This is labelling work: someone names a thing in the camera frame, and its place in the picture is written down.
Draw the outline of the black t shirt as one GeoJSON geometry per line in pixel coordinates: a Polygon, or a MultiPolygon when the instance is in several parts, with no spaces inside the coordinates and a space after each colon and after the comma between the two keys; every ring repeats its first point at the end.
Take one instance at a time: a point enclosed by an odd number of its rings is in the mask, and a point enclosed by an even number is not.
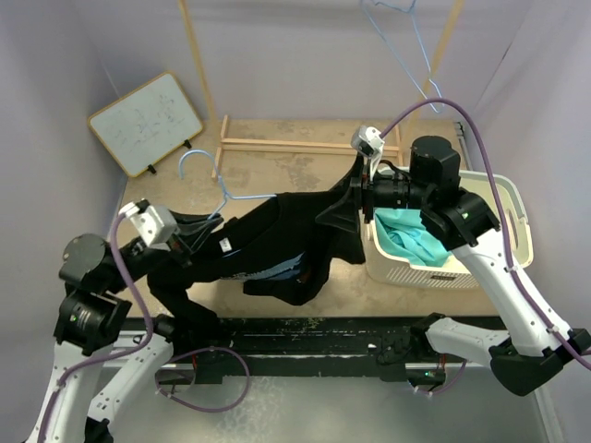
{"type": "Polygon", "coordinates": [[[150,293],[181,328],[210,337],[220,328],[215,312],[191,301],[196,283],[240,281],[243,292],[289,305],[312,300],[329,279],[331,262],[365,262],[359,233],[320,224],[318,216],[345,194],[337,185],[320,192],[281,193],[212,233],[187,267],[172,259],[150,272],[150,293]]]}

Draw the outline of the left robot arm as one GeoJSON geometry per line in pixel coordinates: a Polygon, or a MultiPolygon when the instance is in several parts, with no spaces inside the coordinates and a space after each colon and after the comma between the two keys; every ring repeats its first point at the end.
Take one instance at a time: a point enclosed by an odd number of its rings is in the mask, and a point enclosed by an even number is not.
{"type": "Polygon", "coordinates": [[[136,283],[168,264],[188,265],[222,221],[142,200],[119,211],[107,238],[85,233],[67,244],[53,369],[30,442],[113,441],[117,416],[148,378],[219,333],[207,309],[191,319],[151,317],[136,283]]]}

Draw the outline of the blue hanger of black shirt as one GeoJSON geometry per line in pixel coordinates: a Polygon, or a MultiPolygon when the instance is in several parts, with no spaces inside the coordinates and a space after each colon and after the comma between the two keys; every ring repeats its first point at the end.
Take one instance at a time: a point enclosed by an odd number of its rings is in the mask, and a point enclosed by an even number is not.
{"type": "Polygon", "coordinates": [[[205,156],[210,160],[211,166],[213,167],[213,180],[222,192],[223,199],[222,199],[221,203],[214,209],[214,211],[208,215],[208,217],[207,217],[208,220],[212,220],[215,216],[217,216],[221,212],[221,210],[227,205],[229,200],[248,201],[248,200],[263,200],[263,199],[277,197],[276,194],[241,195],[241,196],[237,196],[237,195],[232,194],[228,190],[227,185],[226,185],[225,181],[223,180],[223,176],[220,173],[220,170],[217,166],[217,163],[215,162],[213,155],[210,154],[209,152],[207,152],[206,150],[190,149],[180,157],[180,160],[178,161],[178,164],[177,164],[178,175],[179,175],[180,179],[185,178],[185,162],[186,162],[186,160],[189,157],[195,156],[195,155],[205,156]]]}

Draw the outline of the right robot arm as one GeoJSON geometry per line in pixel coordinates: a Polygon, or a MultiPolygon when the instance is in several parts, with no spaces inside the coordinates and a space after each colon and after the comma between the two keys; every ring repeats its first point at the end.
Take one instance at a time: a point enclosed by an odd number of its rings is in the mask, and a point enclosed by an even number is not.
{"type": "Polygon", "coordinates": [[[505,328],[482,329],[431,314],[411,329],[411,351],[421,361],[450,354],[491,370],[511,393],[524,397],[590,348],[586,329],[574,329],[546,302],[504,240],[500,212],[460,185],[460,155],[441,137],[418,138],[408,170],[380,174],[384,141],[373,127],[352,137],[356,160],[344,196],[317,221],[352,233],[377,208],[419,210],[427,231],[476,278],[505,328]]]}

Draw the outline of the teal t shirt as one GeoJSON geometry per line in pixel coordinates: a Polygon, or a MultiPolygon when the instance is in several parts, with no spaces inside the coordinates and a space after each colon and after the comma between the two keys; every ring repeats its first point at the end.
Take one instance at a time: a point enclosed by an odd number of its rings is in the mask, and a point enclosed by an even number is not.
{"type": "Polygon", "coordinates": [[[411,265],[442,267],[451,253],[423,225],[420,210],[376,209],[374,213],[380,247],[411,265]]]}

